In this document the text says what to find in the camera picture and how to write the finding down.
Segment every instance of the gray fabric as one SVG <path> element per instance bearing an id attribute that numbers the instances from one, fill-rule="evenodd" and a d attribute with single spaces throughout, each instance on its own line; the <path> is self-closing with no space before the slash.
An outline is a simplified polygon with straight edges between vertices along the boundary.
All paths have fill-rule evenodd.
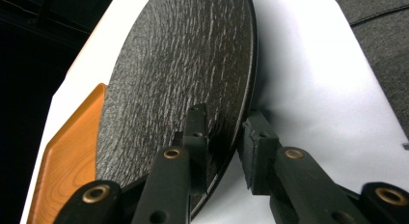
<path id="1" fill-rule="evenodd" d="M 337 0 L 349 23 L 409 4 L 409 0 Z"/>
<path id="2" fill-rule="evenodd" d="M 409 4 L 409 0 L 337 1 L 350 23 Z M 409 10 L 356 24 L 353 32 L 409 136 Z"/>

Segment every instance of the black plastic bracket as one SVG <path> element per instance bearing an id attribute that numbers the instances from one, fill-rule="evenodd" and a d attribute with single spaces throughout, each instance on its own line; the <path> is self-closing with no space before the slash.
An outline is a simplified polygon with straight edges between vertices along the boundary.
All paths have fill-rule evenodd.
<path id="1" fill-rule="evenodd" d="M 54 223 L 115 223 L 121 220 L 121 188 L 115 182 L 94 181 L 79 188 L 60 210 Z"/>
<path id="2" fill-rule="evenodd" d="M 132 223 L 189 223 L 189 152 L 178 147 L 156 155 Z"/>
<path id="3" fill-rule="evenodd" d="M 182 146 L 190 153 L 191 194 L 204 194 L 207 192 L 207 113 L 204 103 L 188 109 Z"/>
<path id="4" fill-rule="evenodd" d="M 238 148 L 254 195 L 270 195 L 276 223 L 409 223 L 409 194 L 367 183 L 361 195 L 335 184 L 306 151 L 283 148 L 259 111 L 245 123 Z"/>

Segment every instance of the mounting hole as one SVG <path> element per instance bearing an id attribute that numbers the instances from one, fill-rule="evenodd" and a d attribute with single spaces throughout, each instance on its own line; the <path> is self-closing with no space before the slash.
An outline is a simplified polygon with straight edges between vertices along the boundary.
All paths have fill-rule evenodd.
<path id="1" fill-rule="evenodd" d="M 204 135 L 201 132 L 195 132 L 193 133 L 193 136 L 195 137 L 203 137 Z"/>
<path id="2" fill-rule="evenodd" d="M 181 155 L 181 152 L 179 150 L 172 149 L 172 150 L 166 151 L 163 155 L 165 155 L 165 157 L 167 158 L 173 159 L 173 158 L 178 158 Z"/>
<path id="3" fill-rule="evenodd" d="M 264 132 L 260 132 L 259 133 L 259 137 L 261 137 L 261 138 L 267 138 L 267 134 L 266 133 L 264 133 Z"/>
<path id="4" fill-rule="evenodd" d="M 354 224 L 355 219 L 344 211 L 336 211 L 331 214 L 332 218 L 340 224 Z"/>
<path id="5" fill-rule="evenodd" d="M 109 185 L 102 184 L 88 189 L 82 195 L 82 201 L 85 203 L 96 203 L 103 200 L 109 194 Z"/>
<path id="6" fill-rule="evenodd" d="M 386 187 L 378 187 L 375 189 L 375 193 L 382 201 L 386 203 L 396 206 L 406 206 L 408 204 L 408 199 L 397 190 Z"/>
<path id="7" fill-rule="evenodd" d="M 167 219 L 166 212 L 157 210 L 150 216 L 150 223 L 165 223 Z"/>

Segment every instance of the textured surface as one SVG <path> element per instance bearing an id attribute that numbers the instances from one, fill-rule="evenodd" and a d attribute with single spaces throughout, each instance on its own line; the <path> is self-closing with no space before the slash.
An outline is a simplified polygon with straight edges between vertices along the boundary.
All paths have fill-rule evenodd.
<path id="1" fill-rule="evenodd" d="M 337 0 L 349 23 L 401 8 L 353 25 L 389 103 L 409 137 L 409 0 Z"/>
<path id="2" fill-rule="evenodd" d="M 256 69 L 250 0 L 150 0 L 123 45 L 99 126 L 98 179 L 121 186 L 149 172 L 182 131 L 186 110 L 207 105 L 208 183 L 229 163 Z"/>

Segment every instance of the wooden board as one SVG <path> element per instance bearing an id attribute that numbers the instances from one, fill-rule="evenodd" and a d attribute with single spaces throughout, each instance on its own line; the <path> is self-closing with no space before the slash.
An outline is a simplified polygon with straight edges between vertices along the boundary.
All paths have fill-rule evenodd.
<path id="1" fill-rule="evenodd" d="M 126 186 L 147 174 L 157 151 L 183 130 L 188 107 L 205 102 L 207 180 L 214 189 L 235 150 L 256 60 L 251 0 L 150 0 L 128 34 L 107 89 L 97 178 Z M 195 198 L 194 207 L 205 198 Z"/>
<path id="2" fill-rule="evenodd" d="M 69 197 L 95 180 L 95 148 L 105 85 L 99 84 L 46 146 L 28 223 L 53 223 Z"/>

